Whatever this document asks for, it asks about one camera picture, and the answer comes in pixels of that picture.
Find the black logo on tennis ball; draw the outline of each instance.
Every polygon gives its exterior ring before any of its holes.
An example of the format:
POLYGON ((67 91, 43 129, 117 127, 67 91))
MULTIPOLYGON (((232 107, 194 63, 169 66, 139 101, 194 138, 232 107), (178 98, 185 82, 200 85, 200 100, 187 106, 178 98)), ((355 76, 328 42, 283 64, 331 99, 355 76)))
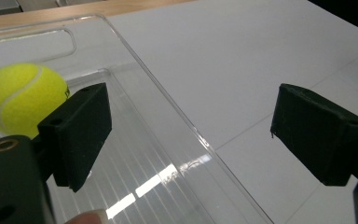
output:
POLYGON ((69 91, 69 87, 66 86, 66 91, 65 91, 65 95, 66 95, 66 99, 69 98, 69 95, 71 94, 71 92, 69 91))

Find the yellow tennis ball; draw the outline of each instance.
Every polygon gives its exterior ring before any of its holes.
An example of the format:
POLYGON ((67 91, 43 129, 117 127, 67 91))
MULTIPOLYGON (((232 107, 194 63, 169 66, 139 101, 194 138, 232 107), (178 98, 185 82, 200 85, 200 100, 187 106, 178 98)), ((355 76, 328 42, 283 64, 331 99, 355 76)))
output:
POLYGON ((38 135, 37 124, 69 97, 63 78, 43 65, 0 68, 0 132, 38 135))

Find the wooden edge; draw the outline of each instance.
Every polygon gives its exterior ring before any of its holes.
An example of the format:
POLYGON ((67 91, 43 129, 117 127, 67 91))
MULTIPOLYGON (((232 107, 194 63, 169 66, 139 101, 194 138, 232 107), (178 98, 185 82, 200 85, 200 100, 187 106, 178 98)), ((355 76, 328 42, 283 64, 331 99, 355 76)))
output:
POLYGON ((0 16, 0 28, 51 21, 71 16, 97 13, 115 16, 149 8, 164 7, 195 0, 109 0, 70 7, 56 7, 44 10, 29 11, 0 16))

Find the transparent plastic tray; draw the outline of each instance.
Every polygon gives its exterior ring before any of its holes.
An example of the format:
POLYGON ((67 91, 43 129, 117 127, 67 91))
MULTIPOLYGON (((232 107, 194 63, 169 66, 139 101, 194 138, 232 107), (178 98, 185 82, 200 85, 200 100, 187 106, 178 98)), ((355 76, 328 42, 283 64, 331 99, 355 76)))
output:
POLYGON ((108 87, 113 131, 86 184, 48 181, 57 223, 101 208, 111 223, 272 223, 104 17, 0 30, 0 66, 17 62, 53 68, 71 92, 108 87))

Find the white tabletop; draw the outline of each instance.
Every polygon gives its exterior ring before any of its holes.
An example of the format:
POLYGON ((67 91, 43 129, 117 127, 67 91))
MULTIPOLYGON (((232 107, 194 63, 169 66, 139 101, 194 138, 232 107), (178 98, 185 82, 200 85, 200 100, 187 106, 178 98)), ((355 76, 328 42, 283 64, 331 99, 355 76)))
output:
POLYGON ((358 115, 358 28, 304 0, 199 0, 109 18, 275 223, 354 223, 269 126, 281 83, 358 115))

